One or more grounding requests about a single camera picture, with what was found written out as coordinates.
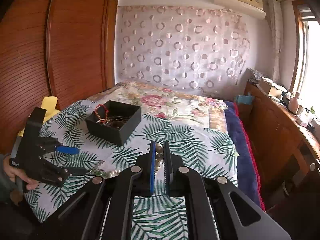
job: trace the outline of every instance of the blue blanket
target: blue blanket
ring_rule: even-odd
[[[239,157],[237,159],[238,187],[259,207],[261,207],[257,175],[252,163],[240,119],[236,115],[234,104],[228,101],[225,101],[225,103],[228,106],[228,109],[224,110],[228,134],[235,144],[237,152],[239,153]]]

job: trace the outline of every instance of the palm leaf print blanket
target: palm leaf print blanket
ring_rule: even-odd
[[[119,147],[88,133],[84,119],[97,104],[77,101],[44,123],[41,136],[56,137],[64,145],[80,149],[77,155],[50,153],[47,160],[57,166],[88,170],[104,161],[100,168],[105,171],[124,170],[135,164],[138,155],[148,152],[150,140],[169,141],[171,152],[180,155],[186,166],[202,176],[223,175],[237,184],[238,154],[228,133],[143,114],[141,123]],[[43,222],[92,177],[92,174],[69,177],[61,188],[41,183],[25,198]],[[136,197],[134,203],[132,239],[188,239],[184,198],[166,196],[163,167],[156,175],[154,195]]]

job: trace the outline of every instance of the white curtain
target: white curtain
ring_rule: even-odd
[[[270,22],[273,42],[273,72],[272,80],[280,80],[280,51],[283,39],[283,21],[280,3],[277,0],[269,0]]]
[[[241,16],[229,10],[143,5],[120,7],[118,15],[120,79],[234,96],[250,47]]]

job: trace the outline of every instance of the yellow pillow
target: yellow pillow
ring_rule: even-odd
[[[57,105],[57,97],[44,97],[42,100],[41,108],[46,109],[43,123],[49,120],[51,117],[59,113],[60,111],[55,109]],[[23,136],[24,129],[18,133],[18,136]]]

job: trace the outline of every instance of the window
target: window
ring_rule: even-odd
[[[305,107],[320,113],[320,25],[303,0],[292,2],[297,26],[296,62],[290,91],[300,92]]]

